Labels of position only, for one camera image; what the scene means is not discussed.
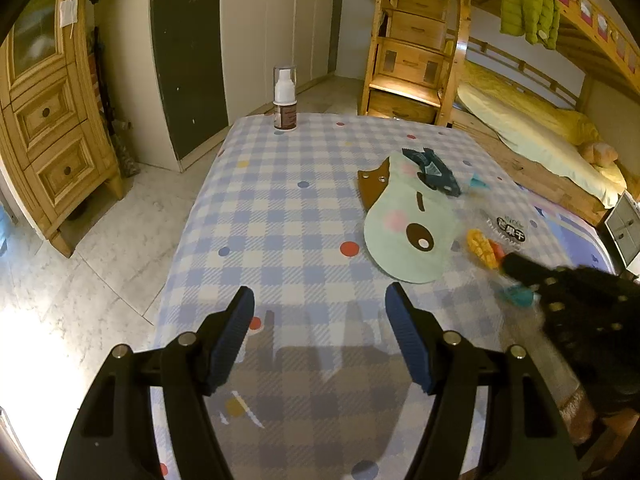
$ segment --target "white paper tag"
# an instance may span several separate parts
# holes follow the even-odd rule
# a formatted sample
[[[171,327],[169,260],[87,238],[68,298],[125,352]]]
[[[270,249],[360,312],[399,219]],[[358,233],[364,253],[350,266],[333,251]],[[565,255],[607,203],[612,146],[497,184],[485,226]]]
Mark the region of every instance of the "white paper tag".
[[[78,22],[78,0],[60,2],[60,28]]]

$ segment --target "brown fabric patch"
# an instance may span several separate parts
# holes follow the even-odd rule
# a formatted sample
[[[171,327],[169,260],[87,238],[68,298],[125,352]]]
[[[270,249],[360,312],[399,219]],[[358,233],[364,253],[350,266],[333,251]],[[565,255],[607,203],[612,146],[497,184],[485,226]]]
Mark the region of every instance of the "brown fabric patch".
[[[387,157],[379,168],[372,171],[358,172],[358,191],[364,206],[369,211],[382,195],[389,184],[389,158]]]

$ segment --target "cartoon eye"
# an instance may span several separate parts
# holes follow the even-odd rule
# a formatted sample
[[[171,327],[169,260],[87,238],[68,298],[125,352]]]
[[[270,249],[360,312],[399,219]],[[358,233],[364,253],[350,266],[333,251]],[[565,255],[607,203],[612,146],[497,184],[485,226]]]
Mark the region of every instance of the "cartoon eye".
[[[426,253],[433,249],[433,236],[424,225],[409,224],[406,227],[406,238],[419,251]]]
[[[418,209],[424,213],[424,200],[422,200],[422,193],[416,192],[415,199],[418,202]]]

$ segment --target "cartoon face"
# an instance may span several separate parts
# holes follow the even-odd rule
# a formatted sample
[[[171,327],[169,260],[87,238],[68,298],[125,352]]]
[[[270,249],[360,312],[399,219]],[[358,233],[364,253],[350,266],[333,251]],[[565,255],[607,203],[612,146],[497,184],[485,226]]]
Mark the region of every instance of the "cartoon face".
[[[425,186],[419,171],[402,153],[392,153],[378,170],[359,171],[358,186],[373,259],[398,280],[427,283],[444,272],[458,227],[449,199]]]

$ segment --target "wooden ladder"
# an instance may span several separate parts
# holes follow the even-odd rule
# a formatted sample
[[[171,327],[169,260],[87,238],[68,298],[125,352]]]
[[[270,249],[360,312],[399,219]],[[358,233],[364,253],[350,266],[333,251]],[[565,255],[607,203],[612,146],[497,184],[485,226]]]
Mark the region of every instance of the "wooden ladder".
[[[470,26],[471,0],[457,1],[376,0],[360,115],[449,123]]]

